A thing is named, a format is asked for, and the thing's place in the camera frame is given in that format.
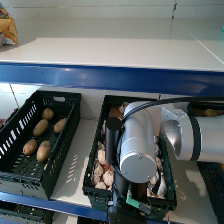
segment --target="crate handle hole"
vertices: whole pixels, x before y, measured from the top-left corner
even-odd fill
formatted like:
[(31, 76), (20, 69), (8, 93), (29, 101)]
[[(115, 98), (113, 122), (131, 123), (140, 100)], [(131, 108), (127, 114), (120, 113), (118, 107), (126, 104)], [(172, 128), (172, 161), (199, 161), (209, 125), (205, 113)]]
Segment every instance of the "crate handle hole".
[(24, 126), (23, 126), (23, 123), (22, 123), (21, 120), (19, 120), (19, 125), (20, 125), (21, 129), (23, 130), (23, 129), (24, 129)]
[(13, 144), (13, 141), (12, 141), (12, 139), (10, 137), (9, 137), (9, 141), (10, 141), (11, 144)]
[(3, 144), (3, 147), (4, 147), (5, 151), (7, 152), (7, 147), (5, 146), (5, 144)]
[(18, 134), (20, 134), (20, 131), (19, 131), (19, 129), (18, 129), (18, 128), (16, 128), (16, 131), (18, 132)]
[(15, 135), (14, 131), (11, 130), (10, 133), (11, 133), (11, 135), (12, 135), (12, 138), (13, 138), (14, 140), (16, 140), (16, 135)]
[(65, 102), (65, 98), (64, 97), (56, 97), (56, 96), (53, 96), (53, 100), (54, 101), (58, 101), (58, 102)]
[(4, 151), (2, 150), (2, 148), (0, 147), (0, 151), (1, 151), (1, 153), (2, 153), (2, 155), (4, 155), (5, 153), (4, 153)]

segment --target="white wall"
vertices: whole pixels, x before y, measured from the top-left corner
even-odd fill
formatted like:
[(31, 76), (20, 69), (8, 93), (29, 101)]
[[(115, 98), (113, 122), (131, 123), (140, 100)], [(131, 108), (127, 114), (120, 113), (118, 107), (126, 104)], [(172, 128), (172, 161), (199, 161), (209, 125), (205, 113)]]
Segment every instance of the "white wall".
[(9, 84), (0, 83), (0, 119), (7, 119), (18, 108)]
[(176, 18), (224, 17), (223, 0), (1, 0), (18, 18)]

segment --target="shelf rack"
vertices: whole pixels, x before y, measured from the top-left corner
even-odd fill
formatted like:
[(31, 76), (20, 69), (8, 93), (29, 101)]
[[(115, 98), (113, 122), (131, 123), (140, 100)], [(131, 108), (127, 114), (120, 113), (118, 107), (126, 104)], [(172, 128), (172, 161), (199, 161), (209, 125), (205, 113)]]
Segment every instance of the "shelf rack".
[[(206, 27), (204, 20), (189, 21), (190, 27), (187, 20), (180, 19), (19, 19), (16, 22), (19, 45), (0, 49), (0, 82), (195, 96), (224, 95), (224, 57), (220, 53), (220, 49), (224, 49), (224, 33), (221, 33), (221, 27), (220, 30), (214, 28), (212, 19), (207, 20)], [(216, 24), (223, 23), (223, 19), (216, 21)], [(198, 35), (197, 29), (205, 36)], [(212, 38), (206, 36), (206, 30), (214, 34)], [(97, 121), (88, 121), (88, 125), (91, 122), (94, 124), (89, 141), (93, 140), (97, 124)], [(84, 123), (78, 131), (83, 131)], [(88, 144), (86, 150), (89, 152), (91, 144)], [(87, 151), (82, 155), (88, 159)], [(196, 164), (183, 164), (186, 182), (179, 183), (179, 204), (177, 211), (169, 213), (169, 219), (182, 223), (215, 223)], [(2, 192), (0, 200), (107, 220), (105, 213), (93, 211), (87, 199), (82, 198), (81, 172), (85, 165), (76, 170), (80, 180), (79, 193), (75, 192), (75, 196), (64, 195), (67, 185), (62, 184), (62, 170), (50, 201)], [(175, 160), (171, 165), (176, 171), (180, 167)], [(181, 174), (178, 175), (179, 180), (183, 180)], [(201, 204), (194, 200), (198, 196), (202, 197)], [(196, 209), (195, 206), (204, 209), (200, 214), (187, 209)], [(199, 221), (200, 215), (204, 214), (209, 217)]]

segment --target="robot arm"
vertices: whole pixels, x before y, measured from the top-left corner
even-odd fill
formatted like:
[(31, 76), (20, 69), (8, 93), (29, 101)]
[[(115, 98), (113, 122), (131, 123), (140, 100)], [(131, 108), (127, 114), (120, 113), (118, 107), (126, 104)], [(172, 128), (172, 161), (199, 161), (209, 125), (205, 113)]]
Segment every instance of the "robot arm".
[[(130, 216), (135, 220), (131, 223), (138, 223), (136, 220), (143, 223), (141, 216), (132, 212), (130, 204), (146, 215), (151, 212), (144, 195), (147, 182), (157, 171), (154, 136), (159, 134), (171, 145), (178, 160), (224, 163), (224, 116), (189, 117), (167, 104), (192, 101), (224, 101), (224, 97), (134, 102), (126, 108), (122, 121), (107, 120), (106, 160), (114, 167), (113, 206), (108, 210), (110, 220), (126, 213), (124, 220)], [(121, 198), (126, 200), (122, 205)]]

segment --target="black plastic crate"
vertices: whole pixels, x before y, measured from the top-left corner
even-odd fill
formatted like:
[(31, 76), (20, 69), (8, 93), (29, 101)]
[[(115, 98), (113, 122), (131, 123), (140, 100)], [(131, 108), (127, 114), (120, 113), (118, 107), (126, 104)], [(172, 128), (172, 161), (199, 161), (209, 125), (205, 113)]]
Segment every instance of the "black plastic crate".
[[(0, 191), (49, 199), (80, 120), (81, 94), (36, 91), (0, 131)], [(25, 156), (22, 148), (33, 137), (33, 129), (45, 108), (54, 111), (48, 130), (36, 137), (38, 146), (51, 143), (48, 159), (39, 163), (36, 153)], [(53, 127), (62, 118), (66, 123), (59, 134)]]
[(0, 218), (21, 224), (51, 224), (54, 212), (0, 201)]
[[(200, 116), (206, 109), (224, 110), (222, 103), (198, 102), (188, 104), (189, 116)], [(221, 164), (197, 162), (199, 171), (204, 179), (210, 202), (217, 217), (218, 223), (224, 223), (224, 172)]]
[[(121, 106), (123, 102), (131, 103), (135, 101), (153, 101), (153, 100), (155, 99), (123, 97), (123, 96), (105, 96), (94, 142), (89, 156), (89, 162), (86, 168), (83, 181), (83, 193), (89, 197), (93, 209), (106, 211), (107, 202), (112, 199), (111, 191), (96, 189), (90, 185), (91, 178), (93, 175), (95, 156), (98, 149), (98, 141), (100, 141), (101, 136), (100, 134), (101, 128), (104, 123), (104, 120), (108, 118), (110, 109), (112, 107)], [(162, 153), (162, 160), (163, 160), (162, 163), (164, 167), (165, 181), (167, 184), (167, 194), (165, 195), (166, 199), (150, 197), (150, 201), (158, 215), (158, 220), (162, 220), (169, 210), (173, 211), (176, 208), (177, 202), (176, 202), (176, 191), (172, 178), (171, 166), (168, 159), (166, 145), (162, 140), (160, 140), (159, 146)]]

